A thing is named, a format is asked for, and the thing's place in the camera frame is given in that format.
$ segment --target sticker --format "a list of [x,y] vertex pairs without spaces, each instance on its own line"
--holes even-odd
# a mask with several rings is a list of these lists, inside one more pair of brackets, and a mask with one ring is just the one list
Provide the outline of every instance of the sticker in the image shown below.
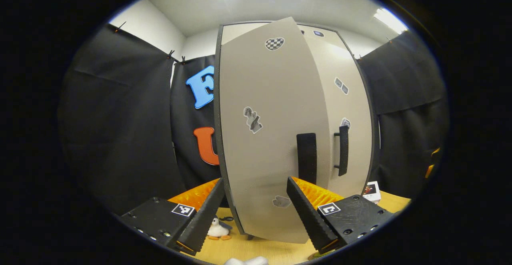
[[318,209],[320,209],[320,212],[322,212],[324,216],[341,211],[340,208],[334,203],[327,203],[325,205],[319,206]]
[[194,207],[190,207],[183,204],[178,204],[174,209],[172,209],[172,212],[175,214],[183,215],[189,217],[192,212],[194,212]]
[[256,132],[263,128],[263,125],[260,123],[260,116],[249,106],[244,108],[244,116],[247,117],[247,126],[249,126],[252,134],[256,134]]
[[272,200],[272,204],[279,208],[287,208],[291,204],[291,200],[289,198],[276,195],[276,197]]
[[343,91],[345,95],[349,93],[349,88],[347,85],[344,85],[344,83],[338,77],[334,78],[334,83]]
[[265,47],[270,51],[278,50],[283,44],[285,44],[285,39],[282,37],[270,38],[265,41]]
[[340,124],[340,126],[348,126],[349,127],[349,131],[350,131],[350,121],[348,119],[343,118],[342,123]]

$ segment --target small box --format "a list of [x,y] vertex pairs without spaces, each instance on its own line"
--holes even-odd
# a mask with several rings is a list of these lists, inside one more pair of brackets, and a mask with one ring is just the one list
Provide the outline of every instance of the small box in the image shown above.
[[364,187],[362,196],[375,204],[379,203],[380,190],[377,181],[368,182],[366,187]]

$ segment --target blue letter e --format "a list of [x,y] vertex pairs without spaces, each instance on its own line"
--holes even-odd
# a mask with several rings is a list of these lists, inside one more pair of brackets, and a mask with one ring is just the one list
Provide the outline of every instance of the blue letter e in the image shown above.
[[201,70],[199,73],[190,77],[185,82],[186,85],[190,85],[190,88],[192,88],[192,93],[194,93],[194,97],[196,98],[196,110],[210,103],[214,99],[214,95],[209,94],[206,91],[206,88],[214,90],[214,79],[209,74],[214,74],[214,67],[212,65]]

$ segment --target black handle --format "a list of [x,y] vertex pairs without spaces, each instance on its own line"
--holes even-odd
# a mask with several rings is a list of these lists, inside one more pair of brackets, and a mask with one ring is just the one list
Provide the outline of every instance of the black handle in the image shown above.
[[316,184],[316,134],[297,134],[298,178]]
[[347,174],[347,165],[349,163],[349,127],[347,125],[340,126],[340,132],[334,136],[340,137],[340,165],[334,165],[338,168],[338,176]]

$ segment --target toy penguin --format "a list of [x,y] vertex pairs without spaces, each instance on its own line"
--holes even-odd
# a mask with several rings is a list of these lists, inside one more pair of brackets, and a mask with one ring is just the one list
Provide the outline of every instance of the toy penguin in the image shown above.
[[215,216],[214,220],[212,221],[212,225],[210,225],[210,229],[208,230],[207,233],[208,239],[219,240],[219,237],[222,240],[231,239],[231,236],[229,236],[229,230],[232,229],[233,227],[225,224],[222,221],[219,221],[219,218]]

